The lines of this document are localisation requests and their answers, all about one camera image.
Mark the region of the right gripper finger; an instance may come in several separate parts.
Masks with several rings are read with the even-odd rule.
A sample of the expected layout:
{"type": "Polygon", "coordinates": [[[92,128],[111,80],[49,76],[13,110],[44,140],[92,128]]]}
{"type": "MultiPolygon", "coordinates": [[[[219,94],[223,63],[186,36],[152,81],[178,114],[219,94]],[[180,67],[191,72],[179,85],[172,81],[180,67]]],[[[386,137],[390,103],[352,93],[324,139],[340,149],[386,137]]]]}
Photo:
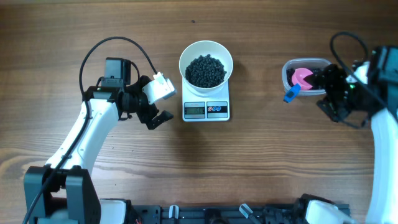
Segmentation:
{"type": "Polygon", "coordinates": [[[304,78],[304,81],[310,84],[311,89],[324,89],[325,88],[325,76],[323,72],[313,73],[304,78]]]}
{"type": "Polygon", "coordinates": [[[333,104],[328,98],[318,100],[317,106],[330,118],[331,121],[338,122],[340,120],[333,104]]]}

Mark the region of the pink scoop blue handle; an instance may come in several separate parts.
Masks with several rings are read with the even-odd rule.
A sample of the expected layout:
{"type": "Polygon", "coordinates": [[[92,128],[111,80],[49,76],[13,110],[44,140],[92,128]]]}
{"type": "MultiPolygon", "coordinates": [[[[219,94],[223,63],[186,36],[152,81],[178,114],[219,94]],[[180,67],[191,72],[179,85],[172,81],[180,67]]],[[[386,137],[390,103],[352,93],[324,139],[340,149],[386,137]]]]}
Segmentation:
{"type": "Polygon", "coordinates": [[[284,95],[283,101],[290,103],[293,101],[301,90],[311,90],[311,85],[304,81],[304,78],[312,75],[313,72],[308,68],[290,68],[286,70],[288,81],[291,82],[292,86],[290,90],[284,95]]]}

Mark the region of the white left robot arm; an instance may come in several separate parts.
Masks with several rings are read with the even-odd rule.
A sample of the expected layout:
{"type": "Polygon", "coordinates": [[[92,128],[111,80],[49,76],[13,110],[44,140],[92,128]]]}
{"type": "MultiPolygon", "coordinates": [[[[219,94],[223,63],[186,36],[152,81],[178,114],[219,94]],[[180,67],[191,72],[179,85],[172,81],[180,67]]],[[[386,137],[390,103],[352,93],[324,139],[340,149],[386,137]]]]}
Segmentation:
{"type": "Polygon", "coordinates": [[[83,92],[80,114],[60,148],[44,166],[32,166],[25,173],[24,223],[126,222],[127,202],[98,198],[91,180],[93,165],[118,121],[136,114],[153,130],[172,119],[173,114],[159,111],[155,102],[176,92],[160,72],[152,78],[139,75],[131,83],[131,70],[136,67],[123,58],[105,60],[104,76],[83,92]]]}

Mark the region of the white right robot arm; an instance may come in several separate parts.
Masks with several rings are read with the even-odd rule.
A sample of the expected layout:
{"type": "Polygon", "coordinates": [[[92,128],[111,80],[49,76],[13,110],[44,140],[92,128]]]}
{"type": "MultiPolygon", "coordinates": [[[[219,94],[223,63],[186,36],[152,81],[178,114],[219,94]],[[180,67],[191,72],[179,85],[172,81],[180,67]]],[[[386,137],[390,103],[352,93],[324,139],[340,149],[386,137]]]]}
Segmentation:
{"type": "Polygon", "coordinates": [[[330,65],[317,106],[334,122],[364,111],[374,138],[374,179],[366,223],[397,223],[397,47],[380,46],[353,71],[330,65]]]}

